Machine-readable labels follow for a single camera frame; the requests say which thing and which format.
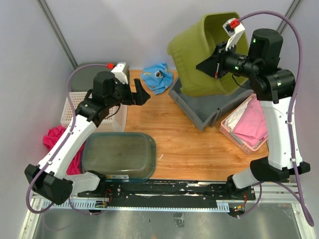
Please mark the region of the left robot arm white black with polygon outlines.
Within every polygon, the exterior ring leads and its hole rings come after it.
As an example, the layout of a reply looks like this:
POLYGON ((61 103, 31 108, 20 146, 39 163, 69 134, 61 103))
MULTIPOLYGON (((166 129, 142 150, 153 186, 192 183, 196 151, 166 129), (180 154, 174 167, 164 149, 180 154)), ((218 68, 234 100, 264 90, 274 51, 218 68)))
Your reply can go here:
POLYGON ((71 195, 90 191, 101 197, 107 191, 106 177, 95 171, 67 175, 66 171, 75 154, 86 139, 109 115, 110 108, 122 105, 142 106, 150 98, 139 78, 134 79, 136 91, 132 92, 125 73, 99 72, 93 88, 76 108, 72 108, 70 125, 50 152, 37 165, 28 165, 24 171, 29 182, 25 201, 29 210, 30 193, 35 193, 61 205, 71 195))

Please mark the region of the dark grey plastic tray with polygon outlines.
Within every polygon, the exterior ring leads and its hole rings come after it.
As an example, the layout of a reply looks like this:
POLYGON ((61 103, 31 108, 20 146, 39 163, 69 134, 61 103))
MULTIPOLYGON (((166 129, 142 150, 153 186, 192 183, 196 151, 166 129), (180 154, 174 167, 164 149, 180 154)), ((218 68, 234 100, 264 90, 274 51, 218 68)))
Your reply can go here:
POLYGON ((71 92, 87 92, 93 88, 93 80, 99 72, 110 72, 106 63, 87 63, 78 66, 70 81, 71 92))

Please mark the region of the olive green plastic basin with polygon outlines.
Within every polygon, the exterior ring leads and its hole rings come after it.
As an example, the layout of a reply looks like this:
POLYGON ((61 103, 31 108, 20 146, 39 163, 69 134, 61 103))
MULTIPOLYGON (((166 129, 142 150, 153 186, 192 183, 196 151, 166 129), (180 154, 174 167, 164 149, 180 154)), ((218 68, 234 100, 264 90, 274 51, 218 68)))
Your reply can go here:
POLYGON ((196 69, 196 65, 210 57, 216 44, 229 39, 223 24, 239 18, 236 12, 205 14, 197 23, 176 35, 167 46, 181 82, 181 92, 191 97, 231 95, 239 86, 228 73, 214 79, 196 69))

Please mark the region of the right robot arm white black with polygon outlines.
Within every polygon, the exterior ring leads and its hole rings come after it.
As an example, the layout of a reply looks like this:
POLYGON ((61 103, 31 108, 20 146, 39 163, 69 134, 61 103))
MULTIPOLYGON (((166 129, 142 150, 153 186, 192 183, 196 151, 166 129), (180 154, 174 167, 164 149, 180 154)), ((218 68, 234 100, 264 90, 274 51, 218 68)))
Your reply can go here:
POLYGON ((226 194, 238 199, 244 190, 259 182, 281 182, 290 175, 308 173, 309 163, 298 152, 293 124, 293 98, 296 81, 293 73, 278 66, 282 36, 273 29, 253 32, 247 55, 236 52, 243 30, 227 29, 228 41, 218 43, 210 57, 196 65, 197 70, 215 79, 227 73, 248 78, 263 109, 269 155, 250 162, 249 168, 227 178, 226 194))

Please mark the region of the white perforated plastic basket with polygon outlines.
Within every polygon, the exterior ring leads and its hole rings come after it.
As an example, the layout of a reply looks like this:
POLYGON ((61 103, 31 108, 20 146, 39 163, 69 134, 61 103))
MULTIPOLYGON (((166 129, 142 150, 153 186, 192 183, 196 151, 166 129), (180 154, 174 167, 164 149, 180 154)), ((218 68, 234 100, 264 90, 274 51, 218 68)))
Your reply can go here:
MULTIPOLYGON (((76 108, 80 102, 84 100, 86 92, 70 92, 70 99, 73 106, 76 108)), ((95 132, 124 132, 127 119, 127 106, 121 105, 120 108, 113 107, 110 109, 110 114, 105 118, 95 132)), ((63 112, 60 118, 60 124, 67 128, 72 120, 72 109, 68 98, 65 100, 63 112)))

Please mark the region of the translucent blue plastic tub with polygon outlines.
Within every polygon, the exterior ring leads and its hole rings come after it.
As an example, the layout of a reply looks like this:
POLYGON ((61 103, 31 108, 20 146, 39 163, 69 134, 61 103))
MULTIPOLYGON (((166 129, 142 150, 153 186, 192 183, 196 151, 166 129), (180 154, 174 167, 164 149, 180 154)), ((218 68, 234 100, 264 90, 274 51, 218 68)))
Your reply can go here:
POLYGON ((155 140, 139 132, 97 132, 85 142, 82 172, 96 171, 108 181, 143 182, 154 173, 155 140))

